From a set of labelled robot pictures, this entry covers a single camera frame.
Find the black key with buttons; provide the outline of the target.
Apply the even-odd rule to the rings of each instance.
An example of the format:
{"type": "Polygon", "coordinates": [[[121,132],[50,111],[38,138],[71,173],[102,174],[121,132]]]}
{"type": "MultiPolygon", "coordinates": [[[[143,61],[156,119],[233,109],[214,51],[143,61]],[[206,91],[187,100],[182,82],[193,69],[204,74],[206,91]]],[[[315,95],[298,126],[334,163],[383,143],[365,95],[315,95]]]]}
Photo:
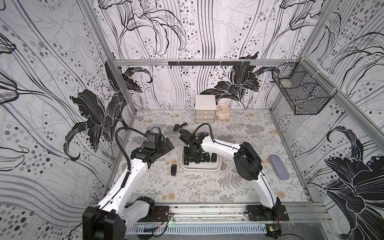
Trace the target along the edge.
{"type": "Polygon", "coordinates": [[[205,153],[205,154],[204,154],[204,159],[205,159],[205,162],[206,162],[206,163],[210,163],[210,162],[211,162],[210,154],[209,154],[209,153],[205,153]]]}

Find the white storage tray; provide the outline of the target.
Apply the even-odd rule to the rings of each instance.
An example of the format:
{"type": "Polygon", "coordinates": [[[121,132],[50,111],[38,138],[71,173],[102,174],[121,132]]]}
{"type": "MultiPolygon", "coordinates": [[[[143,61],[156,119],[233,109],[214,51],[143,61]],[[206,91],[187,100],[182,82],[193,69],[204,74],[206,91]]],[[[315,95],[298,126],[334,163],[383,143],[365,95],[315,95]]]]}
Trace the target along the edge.
{"type": "Polygon", "coordinates": [[[185,151],[188,147],[184,147],[181,153],[180,163],[182,168],[187,172],[204,172],[204,173],[216,173],[218,172],[222,167],[222,156],[216,155],[216,161],[213,162],[212,154],[210,154],[211,161],[206,162],[205,158],[203,157],[202,160],[199,161],[199,163],[196,163],[194,160],[192,162],[189,162],[185,158],[185,151]]]}

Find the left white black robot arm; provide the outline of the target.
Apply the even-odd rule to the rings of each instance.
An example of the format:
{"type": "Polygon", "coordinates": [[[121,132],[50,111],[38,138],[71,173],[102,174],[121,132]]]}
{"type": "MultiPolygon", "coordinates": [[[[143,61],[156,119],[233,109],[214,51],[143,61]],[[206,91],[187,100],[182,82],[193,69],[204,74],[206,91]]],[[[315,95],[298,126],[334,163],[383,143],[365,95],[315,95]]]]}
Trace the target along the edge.
{"type": "Polygon", "coordinates": [[[138,198],[131,206],[126,204],[136,184],[160,157],[174,149],[169,138],[148,136],[141,147],[132,151],[130,165],[124,170],[108,194],[83,213],[84,240],[123,240],[128,228],[141,219],[152,219],[154,200],[138,198]]]}

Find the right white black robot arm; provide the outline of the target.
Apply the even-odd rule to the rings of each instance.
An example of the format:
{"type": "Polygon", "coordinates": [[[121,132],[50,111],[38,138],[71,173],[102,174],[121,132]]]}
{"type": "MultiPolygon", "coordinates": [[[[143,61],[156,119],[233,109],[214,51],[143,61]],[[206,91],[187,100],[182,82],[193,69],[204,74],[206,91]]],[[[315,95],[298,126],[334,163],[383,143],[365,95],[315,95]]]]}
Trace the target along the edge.
{"type": "Polygon", "coordinates": [[[181,130],[180,140],[186,145],[183,149],[185,165],[206,162],[206,154],[233,159],[237,173],[244,180],[251,182],[256,190],[261,206],[271,212],[278,211],[281,201],[270,189],[262,171],[262,160],[248,142],[231,144],[216,140],[206,132],[194,135],[187,130],[181,130]]]}

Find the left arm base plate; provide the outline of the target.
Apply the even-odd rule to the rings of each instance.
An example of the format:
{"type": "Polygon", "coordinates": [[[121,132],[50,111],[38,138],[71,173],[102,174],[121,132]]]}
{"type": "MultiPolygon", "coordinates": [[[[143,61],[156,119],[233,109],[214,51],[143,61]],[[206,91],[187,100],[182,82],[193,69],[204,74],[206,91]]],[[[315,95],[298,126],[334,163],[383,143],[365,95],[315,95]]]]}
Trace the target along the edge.
{"type": "Polygon", "coordinates": [[[154,222],[154,223],[165,223],[170,217],[169,206],[158,206],[150,207],[148,215],[139,220],[140,223],[154,222]]]}

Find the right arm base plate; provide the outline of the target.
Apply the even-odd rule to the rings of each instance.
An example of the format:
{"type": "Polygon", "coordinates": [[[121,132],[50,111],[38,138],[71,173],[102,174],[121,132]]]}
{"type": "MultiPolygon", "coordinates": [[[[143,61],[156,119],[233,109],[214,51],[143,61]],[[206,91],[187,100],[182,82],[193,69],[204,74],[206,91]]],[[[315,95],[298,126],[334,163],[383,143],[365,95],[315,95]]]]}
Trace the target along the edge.
{"type": "Polygon", "coordinates": [[[249,220],[253,222],[284,222],[290,220],[284,205],[280,205],[274,209],[269,209],[262,205],[248,205],[246,206],[245,214],[249,220]]]}

